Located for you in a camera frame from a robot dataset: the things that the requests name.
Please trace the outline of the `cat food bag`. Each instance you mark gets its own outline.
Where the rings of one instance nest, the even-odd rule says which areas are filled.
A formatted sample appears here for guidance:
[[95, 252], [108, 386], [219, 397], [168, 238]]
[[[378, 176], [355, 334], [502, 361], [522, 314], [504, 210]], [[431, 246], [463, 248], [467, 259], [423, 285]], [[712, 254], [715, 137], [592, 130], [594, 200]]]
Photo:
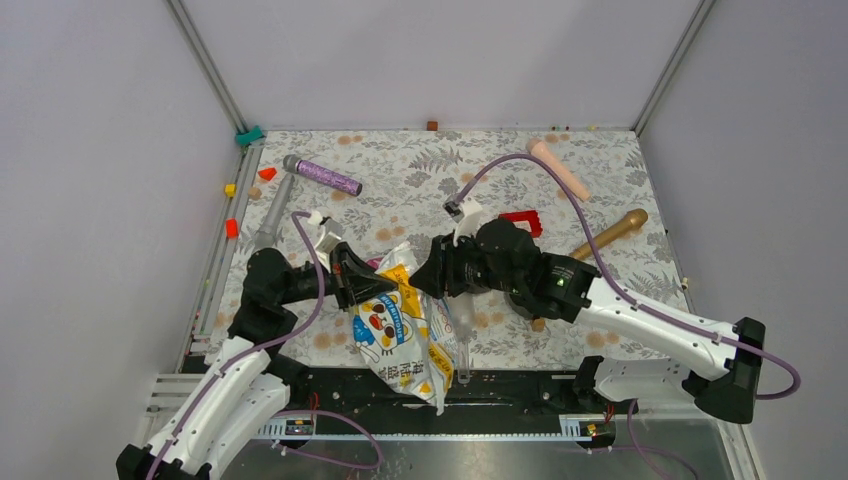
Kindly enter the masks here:
[[410, 284], [419, 268], [405, 241], [380, 261], [377, 274], [396, 283], [355, 306], [354, 345], [393, 392], [416, 397], [444, 413], [457, 374], [458, 342], [448, 308]]

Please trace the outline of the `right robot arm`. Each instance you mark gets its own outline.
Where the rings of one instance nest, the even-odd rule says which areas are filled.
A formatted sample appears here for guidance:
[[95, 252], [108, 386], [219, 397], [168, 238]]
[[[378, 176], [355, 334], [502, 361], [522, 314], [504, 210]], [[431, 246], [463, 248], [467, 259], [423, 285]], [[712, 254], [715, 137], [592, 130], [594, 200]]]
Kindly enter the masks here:
[[762, 368], [754, 351], [764, 344], [763, 323], [705, 319], [614, 288], [596, 267], [540, 250], [529, 232], [505, 219], [487, 222], [473, 237], [435, 237], [410, 283], [435, 299], [501, 291], [525, 317], [601, 328], [669, 357], [667, 365], [590, 361], [591, 374], [573, 386], [583, 410], [633, 398], [684, 398], [720, 420], [754, 418]]

